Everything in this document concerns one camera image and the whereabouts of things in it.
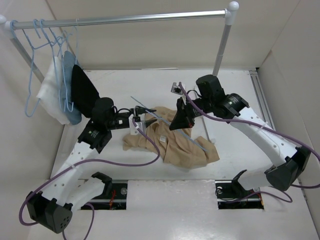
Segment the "light blue wire hanger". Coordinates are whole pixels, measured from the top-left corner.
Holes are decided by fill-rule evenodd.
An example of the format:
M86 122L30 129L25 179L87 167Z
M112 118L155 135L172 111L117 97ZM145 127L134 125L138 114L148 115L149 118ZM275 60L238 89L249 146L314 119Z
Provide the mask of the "light blue wire hanger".
M133 96L131 96L131 98L136 101L140 106L142 106L143 108L147 108L144 104L142 104L140 101L138 101L136 98L134 98ZM150 115L152 115L153 117L155 117L158 120L163 121L164 123L166 123L168 126L171 124L170 121L164 119L163 117L155 114L154 112L151 112L151 110L146 110L146 112ZM180 133L181 135L183 135L186 139L188 139L190 142L192 142L193 144L195 144L196 146L198 146L200 149L202 149L203 151L207 152L207 150L202 147L199 143L197 143L195 140L193 140L190 136L188 136L186 133L184 133L183 130L178 129L176 130L178 133Z

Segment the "beige t shirt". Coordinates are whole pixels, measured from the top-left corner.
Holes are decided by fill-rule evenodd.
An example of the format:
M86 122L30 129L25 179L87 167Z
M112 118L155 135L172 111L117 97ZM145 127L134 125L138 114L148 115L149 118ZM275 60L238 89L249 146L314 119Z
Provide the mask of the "beige t shirt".
M176 167L193 169L205 167L220 160L213 143L202 136L191 139L190 128L170 130L176 111L164 106L153 108L156 117L147 113L146 120L154 120L146 128L146 135L156 144L164 163Z

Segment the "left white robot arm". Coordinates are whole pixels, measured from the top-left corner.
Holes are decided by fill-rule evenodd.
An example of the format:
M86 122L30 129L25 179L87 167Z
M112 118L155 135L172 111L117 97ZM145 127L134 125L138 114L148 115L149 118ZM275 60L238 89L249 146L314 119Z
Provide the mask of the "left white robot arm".
M95 162L90 155L102 152L113 130L130 129L133 134L144 134L145 128L154 122L140 118L153 113L153 109L135 106L120 113L109 97L98 97L79 110L88 115L89 122L69 157L51 179L29 193L20 209L22 212L27 208L34 225L42 225L56 234L63 234L73 213L91 199L97 196L104 199L111 194L112 178L101 172L95 172L84 184L77 185L84 166Z

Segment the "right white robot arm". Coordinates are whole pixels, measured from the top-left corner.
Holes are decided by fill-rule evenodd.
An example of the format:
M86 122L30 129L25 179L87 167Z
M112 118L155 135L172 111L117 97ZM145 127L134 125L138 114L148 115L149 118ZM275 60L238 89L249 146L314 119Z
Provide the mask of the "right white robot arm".
M219 79L208 74L196 80L200 95L191 99L182 83L174 82L171 92L180 97L176 114L169 126L171 131L192 128L195 118L208 117L238 129L258 146L271 161L254 171L242 170L233 179L231 191L243 197L249 190L271 186L286 191L305 170L311 151L301 143L295 145L276 134L237 93L226 94Z

